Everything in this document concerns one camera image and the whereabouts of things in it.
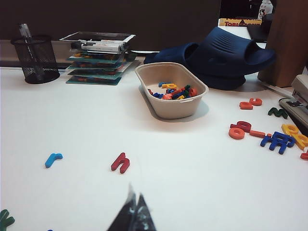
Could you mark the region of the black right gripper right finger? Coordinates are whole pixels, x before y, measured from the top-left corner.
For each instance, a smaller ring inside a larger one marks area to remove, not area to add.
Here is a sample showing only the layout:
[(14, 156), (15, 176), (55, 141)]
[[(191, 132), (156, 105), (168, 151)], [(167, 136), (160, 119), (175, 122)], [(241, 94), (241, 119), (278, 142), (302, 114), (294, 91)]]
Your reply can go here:
[(140, 194), (134, 219), (135, 231), (156, 231), (153, 219), (151, 217), (149, 208), (145, 202), (142, 194)]

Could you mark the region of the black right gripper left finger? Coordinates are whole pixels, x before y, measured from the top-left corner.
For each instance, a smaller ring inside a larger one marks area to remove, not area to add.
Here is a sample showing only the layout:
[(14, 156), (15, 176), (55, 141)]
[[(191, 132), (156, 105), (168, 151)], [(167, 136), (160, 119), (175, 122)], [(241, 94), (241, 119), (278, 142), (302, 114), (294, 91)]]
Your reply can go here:
[(136, 194), (132, 185), (129, 184), (127, 199), (109, 226), (108, 231), (130, 231), (135, 218), (136, 208)]

